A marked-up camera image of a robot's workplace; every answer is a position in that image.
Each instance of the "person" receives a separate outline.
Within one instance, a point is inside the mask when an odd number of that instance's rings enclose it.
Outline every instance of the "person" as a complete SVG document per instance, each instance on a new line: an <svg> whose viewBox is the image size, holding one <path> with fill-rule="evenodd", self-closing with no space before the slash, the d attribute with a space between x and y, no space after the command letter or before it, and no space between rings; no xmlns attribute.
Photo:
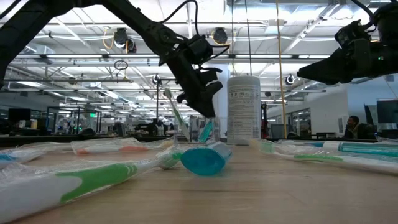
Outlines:
<svg viewBox="0 0 398 224"><path fill-rule="evenodd" d="M345 139L374 139L374 127L371 124L360 124L357 116L350 116L347 121Z"/></svg>

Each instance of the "ceiling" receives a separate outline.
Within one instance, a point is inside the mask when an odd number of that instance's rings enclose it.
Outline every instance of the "ceiling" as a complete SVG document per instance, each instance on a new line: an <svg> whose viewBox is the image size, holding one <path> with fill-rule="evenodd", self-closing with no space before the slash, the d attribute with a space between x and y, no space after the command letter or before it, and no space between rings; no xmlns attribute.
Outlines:
<svg viewBox="0 0 398 224"><path fill-rule="evenodd" d="M227 64L233 75L254 75L261 78L262 90L278 90L280 68L278 58L263 60L267 55L279 53L279 41L277 38L277 11L275 1L268 0L246 0L247 12L244 0L199 0L198 1L198 30L200 34L208 35L207 41L215 44L211 34L217 27L222 27L228 35L228 43L233 47L228 54L234 55L257 55L253 60L236 60L234 63L229 59L210 61L209 64ZM13 0L2 0L0 11L5 10ZM25 4L23 0L3 20L2 26L19 8ZM153 21L165 19L175 10L182 0L130 0L132 5L139 7L141 12ZM362 23L368 22L368 16L363 10L355 6L351 1L339 0L280 0L279 1L279 24L280 24L280 47L284 55L322 55L327 56L338 48L334 41L334 35L343 26L353 20L361 19ZM377 7L387 4L387 1L363 0L372 11ZM188 3L187 7L181 8L165 25L174 32L189 37L195 32L195 5ZM68 13L52 19L28 45L37 51L52 54L67 54L73 58L75 54L125 54L124 50L112 45L112 36L115 28L127 27L120 19L110 13L103 6L90 6L86 8L74 8ZM151 108L149 103L155 103L155 92L144 93L140 90L155 89L152 77L158 74L161 78L173 78L168 67L158 67L156 55L146 46L141 37L132 29L127 29L127 34L134 41L137 47L137 54L146 54L139 59L126 59L129 68L126 73L117 71L110 75L109 69L113 70L113 63L116 59L82 59L82 58L55 58L52 64L39 63L32 59L15 59L8 70L6 79L96 79L98 82L82 83L71 85L67 82L41 83L51 89L77 89L77 88L106 88L106 89L133 89L135 92L115 91L121 99L108 99L109 96L100 96L98 92L77 93L87 101L103 103L140 103L141 108ZM282 76L295 74L301 67L317 60L282 60ZM110 79L122 80L126 76L128 82L103 82ZM314 89L323 87L317 83L299 80L287 89L304 89L306 86ZM34 86L11 83L14 88L32 88ZM180 92L180 87L174 82L168 82L167 86L175 90L174 97ZM76 95L75 92L56 92L61 94L60 101L65 101L64 96ZM304 94L291 95L290 97L300 99ZM68 98L67 101L85 103ZM170 114L164 110L159 114Z"/></svg>

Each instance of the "wall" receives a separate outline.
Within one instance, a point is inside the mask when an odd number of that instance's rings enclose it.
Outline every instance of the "wall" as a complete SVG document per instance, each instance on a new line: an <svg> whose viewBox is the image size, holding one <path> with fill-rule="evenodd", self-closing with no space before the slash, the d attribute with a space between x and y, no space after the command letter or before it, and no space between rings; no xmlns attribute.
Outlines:
<svg viewBox="0 0 398 224"><path fill-rule="evenodd" d="M288 101L285 113L290 113L305 108L311 109L312 134L318 132L338 133L338 119L348 116L347 86L326 88L326 93L310 93L304 101ZM282 114L282 107L271 108L267 117Z"/></svg>
<svg viewBox="0 0 398 224"><path fill-rule="evenodd" d="M3 108L29 108L33 110L46 111L48 106L59 106L60 98L48 95L38 95L28 92L28 97L19 93L1 93L0 106Z"/></svg>
<svg viewBox="0 0 398 224"><path fill-rule="evenodd" d="M388 84L398 94L398 75L394 75L394 82L388 82ZM375 78L356 85L349 85L347 93L349 115L359 117L362 123L366 122L364 104L376 105L377 100L396 98L384 80L384 77Z"/></svg>

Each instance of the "white cylindrical container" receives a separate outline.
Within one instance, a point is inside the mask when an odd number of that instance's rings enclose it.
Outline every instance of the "white cylindrical container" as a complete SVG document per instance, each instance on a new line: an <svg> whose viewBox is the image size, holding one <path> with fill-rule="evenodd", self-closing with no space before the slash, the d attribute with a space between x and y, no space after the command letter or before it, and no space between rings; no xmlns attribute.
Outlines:
<svg viewBox="0 0 398 224"><path fill-rule="evenodd" d="M228 80L227 143L248 145L261 138L260 79L252 76Z"/></svg>

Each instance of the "office desk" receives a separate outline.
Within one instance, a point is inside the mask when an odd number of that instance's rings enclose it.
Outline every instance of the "office desk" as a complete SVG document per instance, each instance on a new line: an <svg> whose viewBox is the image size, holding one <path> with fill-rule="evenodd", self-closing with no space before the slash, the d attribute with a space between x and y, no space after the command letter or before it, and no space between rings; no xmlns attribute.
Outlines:
<svg viewBox="0 0 398 224"><path fill-rule="evenodd" d="M145 159L153 152L85 156ZM76 159L48 154L30 165ZM398 177L293 162L235 147L222 174L198 177L181 164L16 223L397 223Z"/></svg>

